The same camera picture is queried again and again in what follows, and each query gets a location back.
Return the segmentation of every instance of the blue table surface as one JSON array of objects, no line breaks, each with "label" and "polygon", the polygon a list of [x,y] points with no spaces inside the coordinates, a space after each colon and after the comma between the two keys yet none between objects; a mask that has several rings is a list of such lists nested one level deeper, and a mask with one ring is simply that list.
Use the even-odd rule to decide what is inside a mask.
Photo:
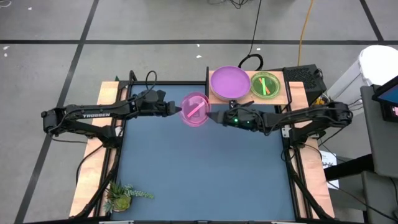
[{"label": "blue table surface", "polygon": [[[133,93],[145,85],[133,86]],[[180,105],[204,86],[159,85]],[[273,106],[252,105],[274,112]],[[212,111],[228,105],[212,105]],[[127,122],[118,179],[155,199],[133,198],[112,220],[294,220],[282,137],[265,137],[208,120],[192,128],[179,114]]]}]

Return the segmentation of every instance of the black robotic arm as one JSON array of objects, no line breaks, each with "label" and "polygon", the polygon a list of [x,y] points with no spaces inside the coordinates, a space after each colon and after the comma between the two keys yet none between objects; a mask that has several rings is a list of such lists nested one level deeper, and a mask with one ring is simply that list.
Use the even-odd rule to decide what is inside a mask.
[{"label": "black robotic arm", "polygon": [[312,121],[302,127],[286,127],[286,136],[289,137],[290,145],[303,147],[308,137],[317,135],[317,138],[325,134],[329,127],[343,128],[351,124],[352,112],[348,105],[340,102],[331,102],[327,105],[314,105],[309,108],[295,110],[286,113],[265,113],[248,108],[253,101],[244,105],[230,102],[228,111],[209,112],[208,116],[216,123],[224,126],[260,131],[266,136],[271,132],[284,128],[286,125]]},{"label": "black robotic arm", "polygon": [[174,101],[164,102],[166,92],[162,90],[145,90],[127,100],[111,105],[68,105],[43,111],[43,130],[56,135],[69,132],[82,134],[88,138],[98,138],[104,147],[119,147],[120,137],[114,127],[98,127],[77,121],[88,118],[115,118],[128,120],[138,116],[171,116],[181,111]]}]

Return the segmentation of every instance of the concrete floor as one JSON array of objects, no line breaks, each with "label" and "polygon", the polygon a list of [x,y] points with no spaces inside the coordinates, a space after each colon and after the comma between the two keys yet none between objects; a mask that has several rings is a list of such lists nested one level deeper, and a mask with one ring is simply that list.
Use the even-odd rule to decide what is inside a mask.
[{"label": "concrete floor", "polygon": [[[9,7],[0,8],[1,223],[16,220],[44,144],[39,114],[57,104],[68,71],[73,79],[65,102],[61,102],[65,105],[96,103],[101,82],[114,80],[116,75],[127,79],[130,69],[140,80],[149,70],[156,70],[159,80],[204,80],[206,66],[216,69],[237,65],[247,55],[248,44],[230,44],[228,40],[251,39],[258,6],[258,0],[249,1],[241,9],[235,9],[230,2],[211,6],[206,0],[99,0],[98,7],[93,8],[93,22],[87,26],[88,35],[83,35],[87,40],[191,39],[199,40],[198,43],[221,40],[199,47],[167,42],[86,44],[81,55],[76,54],[78,44],[83,43],[78,40],[96,1],[24,0],[12,1]],[[298,40],[309,2],[263,0],[256,39]],[[398,1],[366,0],[366,3],[384,40],[398,40]],[[323,70],[326,86],[330,87],[359,52],[372,44],[370,40],[377,40],[377,37],[360,0],[317,0],[305,40],[364,40],[362,45],[341,41],[337,43],[340,45],[319,42],[303,46],[302,64],[315,63]],[[255,45],[253,49],[263,55],[264,68],[297,63],[296,44],[280,41]],[[78,63],[70,70],[74,56]],[[255,61],[244,65],[248,70],[256,67]],[[61,137],[83,139],[72,134]],[[355,117],[351,126],[326,145],[344,157],[370,153],[363,114]],[[68,217],[75,170],[84,148],[82,144],[50,143],[41,173],[31,181],[30,189],[34,191],[30,204],[27,209],[20,210],[17,220],[37,222]]]}]

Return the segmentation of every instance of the green bowl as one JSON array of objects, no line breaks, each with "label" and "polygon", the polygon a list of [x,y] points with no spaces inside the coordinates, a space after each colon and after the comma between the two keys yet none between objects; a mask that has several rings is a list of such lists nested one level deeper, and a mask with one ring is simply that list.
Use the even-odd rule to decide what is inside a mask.
[{"label": "green bowl", "polygon": [[274,98],[279,94],[279,90],[278,78],[269,72],[259,72],[251,78],[251,91],[262,99]]}]

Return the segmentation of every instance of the potted plant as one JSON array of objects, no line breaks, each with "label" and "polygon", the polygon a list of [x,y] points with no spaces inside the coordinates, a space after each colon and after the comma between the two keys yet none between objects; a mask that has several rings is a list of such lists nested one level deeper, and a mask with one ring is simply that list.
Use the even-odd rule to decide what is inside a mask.
[{"label": "potted plant", "polygon": [[122,186],[119,182],[111,182],[106,189],[106,202],[104,204],[105,212],[124,212],[131,204],[132,197],[146,197],[153,199],[154,196],[147,192],[134,190],[131,185]]}]

